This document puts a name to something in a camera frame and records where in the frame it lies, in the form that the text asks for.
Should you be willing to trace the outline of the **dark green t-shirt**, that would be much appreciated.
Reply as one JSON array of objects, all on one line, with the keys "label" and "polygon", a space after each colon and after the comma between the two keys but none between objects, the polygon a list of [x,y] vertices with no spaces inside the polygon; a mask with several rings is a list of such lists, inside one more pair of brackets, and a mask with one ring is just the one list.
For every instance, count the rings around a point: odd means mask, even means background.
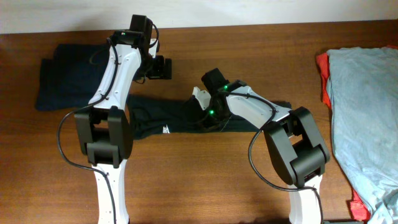
[{"label": "dark green t-shirt", "polygon": [[258,129],[244,118],[230,114],[217,120],[205,112],[194,97],[187,101],[155,99],[129,95],[127,98],[132,138],[141,140],[151,135],[171,133],[255,132]]}]

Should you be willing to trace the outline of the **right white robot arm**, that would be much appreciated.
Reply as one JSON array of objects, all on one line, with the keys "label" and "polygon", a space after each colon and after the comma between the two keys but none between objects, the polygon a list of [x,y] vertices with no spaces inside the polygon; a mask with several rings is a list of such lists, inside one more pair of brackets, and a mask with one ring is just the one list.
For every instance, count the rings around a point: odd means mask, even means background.
[{"label": "right white robot arm", "polygon": [[267,185],[289,193],[291,223],[324,223],[320,183],[330,153],[308,109],[279,106],[241,80],[214,89],[195,87],[192,95],[206,111],[206,117],[231,113],[258,129],[253,140],[264,135],[272,166],[286,187],[271,183],[256,169],[252,159],[254,141],[249,143],[249,164]]}]

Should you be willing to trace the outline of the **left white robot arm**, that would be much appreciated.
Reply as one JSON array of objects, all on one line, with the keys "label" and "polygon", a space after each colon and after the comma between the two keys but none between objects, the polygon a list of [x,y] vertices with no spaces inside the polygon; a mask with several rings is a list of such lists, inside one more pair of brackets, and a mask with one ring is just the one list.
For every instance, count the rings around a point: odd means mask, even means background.
[{"label": "left white robot arm", "polygon": [[124,174],[132,152],[126,101],[135,78],[150,76],[160,58],[152,32],[117,30],[108,38],[109,58],[88,106],[75,112],[82,153],[96,179],[99,223],[129,223]]}]

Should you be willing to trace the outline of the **folded navy blue garment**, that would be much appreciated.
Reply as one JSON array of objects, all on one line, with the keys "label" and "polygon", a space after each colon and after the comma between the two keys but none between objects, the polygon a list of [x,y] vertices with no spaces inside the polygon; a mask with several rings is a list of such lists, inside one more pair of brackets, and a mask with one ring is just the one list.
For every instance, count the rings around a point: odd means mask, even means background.
[{"label": "folded navy blue garment", "polygon": [[109,45],[60,44],[40,66],[38,111],[79,108],[98,89],[109,59]]}]

